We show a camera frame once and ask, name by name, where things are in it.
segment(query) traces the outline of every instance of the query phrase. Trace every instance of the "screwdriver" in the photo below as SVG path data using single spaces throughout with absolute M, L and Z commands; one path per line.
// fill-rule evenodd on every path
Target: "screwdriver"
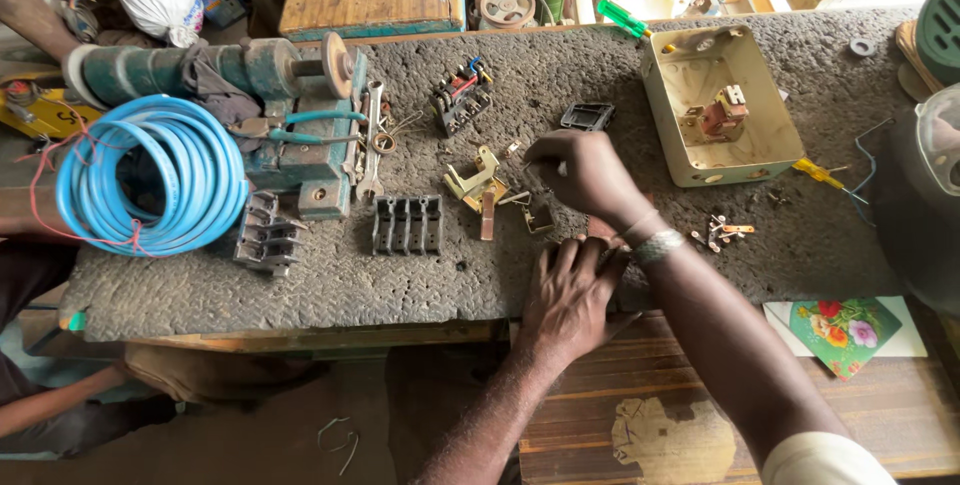
M 870 205 L 869 201 L 863 199 L 860 196 L 857 196 L 852 191 L 847 190 L 847 188 L 843 186 L 843 183 L 831 177 L 830 171 L 824 168 L 821 168 L 816 164 L 813 164 L 813 162 L 808 158 L 799 159 L 797 162 L 794 163 L 793 167 L 796 168 L 797 170 L 800 170 L 801 172 L 806 172 L 810 177 L 813 177 L 817 181 L 822 181 L 823 183 L 826 183 L 834 187 L 834 189 L 839 189 L 849 194 L 850 196 L 853 196 L 854 198 L 862 201 L 863 203 Z
M 628 12 L 622 6 L 612 2 L 611 0 L 600 0 L 597 3 L 597 12 L 603 14 L 607 18 L 613 20 L 613 22 L 624 29 L 630 31 L 630 34 L 640 38 L 647 37 L 650 38 L 653 36 L 653 32 L 647 28 L 646 23 L 642 22 L 636 16 Z M 663 53 L 670 53 L 671 51 L 677 49 L 677 47 L 672 44 L 668 44 L 663 47 Z

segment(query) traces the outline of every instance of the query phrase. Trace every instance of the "man's right hand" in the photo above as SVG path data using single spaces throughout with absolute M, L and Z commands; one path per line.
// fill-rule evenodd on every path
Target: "man's right hand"
M 618 232 L 653 209 L 604 132 L 555 130 L 536 140 L 523 159 L 539 165 L 559 201 L 603 219 Z M 561 162 L 566 163 L 565 175 Z

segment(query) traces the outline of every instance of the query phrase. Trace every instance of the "hand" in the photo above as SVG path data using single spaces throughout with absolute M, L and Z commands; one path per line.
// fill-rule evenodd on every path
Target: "hand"
M 628 253 L 618 251 L 601 267 L 608 249 L 607 240 L 580 235 L 540 254 L 514 345 L 529 351 L 538 367 L 559 374 L 639 316 L 607 322 L 607 303 L 630 262 Z
M 559 201 L 600 217 L 618 232 L 653 209 L 603 132 L 556 130 L 536 140 L 523 158 L 540 165 Z M 560 175 L 560 162 L 566 162 L 566 176 Z

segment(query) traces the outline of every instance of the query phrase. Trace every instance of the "blue wire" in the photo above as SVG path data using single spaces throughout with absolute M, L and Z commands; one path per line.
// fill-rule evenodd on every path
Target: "blue wire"
M 134 218 L 143 222 L 136 250 L 133 244 L 91 245 L 126 256 L 166 256 L 209 244 L 237 220 L 249 189 L 243 159 L 207 110 L 152 95 L 106 112 L 89 134 L 119 148 L 97 145 L 94 157 L 87 137 L 70 147 L 56 177 L 60 216 L 80 237 L 115 242 L 133 236 Z M 163 181 L 159 216 L 136 208 L 116 178 L 117 163 L 136 146 L 150 154 Z
M 850 191 L 849 200 L 853 202 L 853 208 L 856 209 L 856 213 L 860 216 L 860 219 L 870 224 L 870 226 L 874 228 L 876 228 L 877 225 L 871 222 L 869 219 L 867 219 L 867 216 L 864 215 L 863 213 L 863 208 L 860 206 L 860 201 L 854 198 L 854 195 L 860 192 L 860 189 L 865 187 L 867 183 L 869 183 L 870 180 L 874 178 L 874 174 L 877 173 L 877 160 L 874 158 L 873 155 L 870 154 L 870 152 L 867 151 L 867 149 L 864 149 L 863 146 L 860 145 L 860 138 L 863 138 L 867 134 L 870 134 L 871 132 L 877 130 L 878 128 L 882 127 L 886 123 L 896 123 L 896 121 L 893 118 L 889 118 L 881 122 L 880 124 L 874 125 L 873 127 L 870 128 L 870 130 L 867 130 L 863 134 L 860 134 L 859 136 L 853 139 L 853 143 L 856 145 L 856 148 L 860 149 L 860 152 L 867 155 L 867 158 L 870 159 L 870 174 L 867 175 L 866 179 L 864 179 L 863 181 L 860 181 L 860 184 L 857 185 L 855 189 Z

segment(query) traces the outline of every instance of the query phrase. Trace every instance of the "person's leg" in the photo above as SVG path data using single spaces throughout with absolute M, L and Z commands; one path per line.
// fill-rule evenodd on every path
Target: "person's leg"
M 76 255 L 75 246 L 0 242 L 0 331 L 34 298 L 66 282 Z M 0 405 L 46 389 L 0 354 Z M 110 404 L 89 400 L 0 438 L 0 452 L 77 454 L 144 425 L 169 421 L 176 414 L 173 399 L 166 395 Z

